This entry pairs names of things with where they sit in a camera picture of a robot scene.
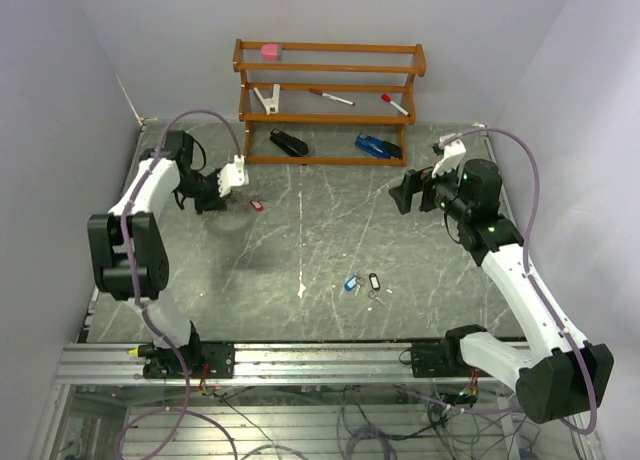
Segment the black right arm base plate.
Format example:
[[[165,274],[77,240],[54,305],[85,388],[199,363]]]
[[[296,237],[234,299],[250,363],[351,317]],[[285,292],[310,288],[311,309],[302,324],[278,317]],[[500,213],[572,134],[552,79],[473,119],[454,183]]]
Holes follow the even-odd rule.
[[[399,362],[417,379],[468,377],[471,368],[449,358],[441,341],[411,343],[401,351]]]

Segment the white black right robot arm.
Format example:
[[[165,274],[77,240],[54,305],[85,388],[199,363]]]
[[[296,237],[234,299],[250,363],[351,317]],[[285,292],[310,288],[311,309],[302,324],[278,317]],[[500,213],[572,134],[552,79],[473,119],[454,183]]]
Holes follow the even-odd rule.
[[[432,167],[410,170],[389,191],[401,214],[419,195],[420,211],[439,210],[455,221],[459,244],[505,298],[528,343],[522,352],[479,325],[458,327],[442,341],[442,367],[455,376],[476,368],[501,381],[536,423],[595,414],[613,355],[591,343],[545,291],[524,257],[523,236],[500,212],[501,188],[497,165],[473,159],[442,175]]]

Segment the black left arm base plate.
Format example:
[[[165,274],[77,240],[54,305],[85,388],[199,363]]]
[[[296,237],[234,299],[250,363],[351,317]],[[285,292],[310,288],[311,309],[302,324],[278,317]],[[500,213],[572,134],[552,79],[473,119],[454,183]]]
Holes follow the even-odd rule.
[[[184,346],[180,348],[187,372],[191,378],[230,379],[234,374],[235,348],[230,343],[204,342],[200,350]],[[184,377],[180,360],[171,349],[156,348],[153,344],[139,345],[130,351],[144,359],[145,379],[178,379]]]

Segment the red key tag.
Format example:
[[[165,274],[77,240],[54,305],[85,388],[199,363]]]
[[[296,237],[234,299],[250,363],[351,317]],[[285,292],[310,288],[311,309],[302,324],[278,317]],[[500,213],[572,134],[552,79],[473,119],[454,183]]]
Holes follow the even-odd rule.
[[[264,210],[264,205],[260,200],[256,200],[256,199],[252,199],[250,201],[250,204],[252,206],[252,208],[256,211],[263,211]]]

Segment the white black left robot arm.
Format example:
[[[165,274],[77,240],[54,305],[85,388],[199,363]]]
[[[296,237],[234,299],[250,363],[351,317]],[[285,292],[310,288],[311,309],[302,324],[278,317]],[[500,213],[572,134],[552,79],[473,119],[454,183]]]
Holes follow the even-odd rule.
[[[232,347],[202,342],[194,323],[178,308],[168,288],[169,259],[158,227],[169,199],[178,206],[191,199],[199,214],[220,211],[232,189],[248,182],[241,156],[208,175],[193,168],[198,145],[184,131],[169,131],[160,151],[142,153],[123,197],[87,222],[97,289],[127,304],[151,331],[151,342],[132,352],[144,359],[146,379],[228,378],[233,372]]]

